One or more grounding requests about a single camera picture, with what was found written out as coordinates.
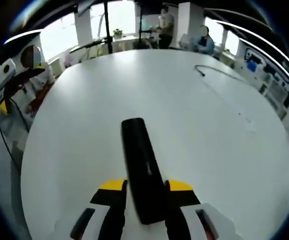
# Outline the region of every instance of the ceiling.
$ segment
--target ceiling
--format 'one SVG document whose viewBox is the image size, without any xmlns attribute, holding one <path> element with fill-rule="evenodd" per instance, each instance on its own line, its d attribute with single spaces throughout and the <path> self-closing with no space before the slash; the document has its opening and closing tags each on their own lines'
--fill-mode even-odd
<svg viewBox="0 0 289 240">
<path fill-rule="evenodd" d="M 9 55 L 19 52 L 20 49 L 28 43 L 34 36 L 28 36 L 23 38 L 20 41 L 12 41 L 10 44 L 5 46 L 2 43 L 9 37 L 17 35 L 21 32 L 26 32 L 34 29 L 41 29 L 52 23 L 53 21 L 59 19 L 62 16 L 67 15 L 68 13 L 76 12 L 77 5 L 80 0 L 47 0 L 45 5 L 42 6 L 39 10 L 36 11 L 34 15 L 26 22 L 26 25 L 11 34 L 8 34 L 8 27 L 13 21 L 15 16 L 17 16 L 21 10 L 23 10 L 31 2 L 30 0 L 1 0 L 0 1 L 0 62 L 2 59 L 5 59 Z M 101 3 L 102 0 L 91 0 L 93 4 Z M 153 4 L 150 1 L 146 0 L 136 0 L 139 2 L 146 13 L 155 13 L 160 12 L 162 2 L 168 2 L 172 4 L 179 4 L 182 2 L 188 2 L 185 0 L 156 0 Z M 238 12 L 247 16 L 250 16 L 263 24 L 260 24 L 256 21 L 250 20 L 246 17 L 229 13 L 223 11 L 205 11 L 205 15 L 217 20 L 223 20 L 246 28 L 263 38 L 267 39 L 269 42 L 278 47 L 282 52 L 289 56 L 289 5 L 288 7 L 279 5 L 280 3 L 275 2 L 272 4 L 272 0 L 263 0 L 261 1 L 262 11 L 267 11 L 269 13 L 270 20 L 270 29 L 265 26 L 268 22 L 265 20 L 265 17 L 260 14 L 259 8 L 256 9 L 252 6 L 255 4 L 255 1 L 250 0 L 194 0 L 190 1 L 196 3 L 197 5 L 204 8 L 214 8 L 214 9 L 226 9 L 234 12 Z M 272 57 L 274 57 L 278 62 L 283 60 L 283 57 L 277 53 L 272 47 L 259 40 L 258 38 L 250 35 L 246 32 L 240 31 L 243 33 L 241 35 L 235 28 L 228 27 L 224 25 L 225 28 L 233 31 L 239 37 L 246 39 L 247 41 L 255 44 L 259 48 L 265 50 Z"/>
</svg>

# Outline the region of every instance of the black stand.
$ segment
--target black stand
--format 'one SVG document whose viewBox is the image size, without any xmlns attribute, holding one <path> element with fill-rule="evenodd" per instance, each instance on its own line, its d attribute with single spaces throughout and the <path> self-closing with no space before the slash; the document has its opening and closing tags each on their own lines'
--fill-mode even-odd
<svg viewBox="0 0 289 240">
<path fill-rule="evenodd" d="M 103 1 L 103 6 L 104 6 L 104 19 L 105 19 L 105 29 L 106 29 L 106 37 L 107 37 L 107 44 L 108 44 L 108 53 L 112 54 L 113 53 L 113 39 L 110 35 L 110 30 L 109 30 L 109 18 L 108 18 L 108 0 Z"/>
<path fill-rule="evenodd" d="M 143 30 L 142 30 L 142 26 L 143 26 L 143 7 L 141 6 L 141 3 L 139 3 L 139 7 L 140 7 L 140 26 L 139 26 L 139 43 L 138 43 L 138 45 L 140 46 L 140 44 L 141 44 L 141 34 L 143 32 Z"/>
</svg>

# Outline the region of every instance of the office room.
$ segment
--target office room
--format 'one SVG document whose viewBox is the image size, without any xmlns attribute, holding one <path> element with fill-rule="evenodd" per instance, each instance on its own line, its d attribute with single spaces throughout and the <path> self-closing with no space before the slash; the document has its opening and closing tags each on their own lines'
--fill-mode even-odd
<svg viewBox="0 0 289 240">
<path fill-rule="evenodd" d="M 0 236 L 289 236 L 289 34 L 272 12 L 13 6 L 0 23 Z"/>
</svg>

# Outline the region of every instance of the person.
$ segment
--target person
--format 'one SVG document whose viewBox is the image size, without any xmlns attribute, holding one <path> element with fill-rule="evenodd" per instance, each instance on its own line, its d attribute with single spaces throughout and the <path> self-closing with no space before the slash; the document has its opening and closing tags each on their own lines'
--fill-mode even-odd
<svg viewBox="0 0 289 240">
<path fill-rule="evenodd" d="M 34 45 L 30 45 L 22 51 L 20 56 L 20 62 L 24 68 L 33 67 L 35 48 L 37 47 Z M 47 93 L 56 81 L 48 63 L 42 61 L 40 65 L 44 67 L 45 71 L 37 76 L 30 78 L 29 82 L 25 85 L 28 94 L 33 95 L 33 100 L 29 104 L 30 109 L 28 109 L 26 112 L 36 112 L 39 109 Z"/>
<path fill-rule="evenodd" d="M 64 53 L 64 56 L 63 56 L 63 64 L 65 66 L 65 68 L 69 68 L 71 66 L 73 66 L 75 63 L 74 63 L 75 59 L 73 56 L 70 55 L 70 51 L 66 51 Z"/>
<path fill-rule="evenodd" d="M 163 6 L 161 9 L 161 15 L 159 16 L 159 26 L 157 32 L 159 32 L 159 48 L 168 49 L 173 40 L 175 18 L 169 13 L 169 8 Z"/>
<path fill-rule="evenodd" d="M 209 35 L 209 28 L 202 25 L 200 27 L 200 36 L 192 39 L 192 50 L 196 53 L 212 56 L 215 50 L 215 43 Z"/>
</svg>

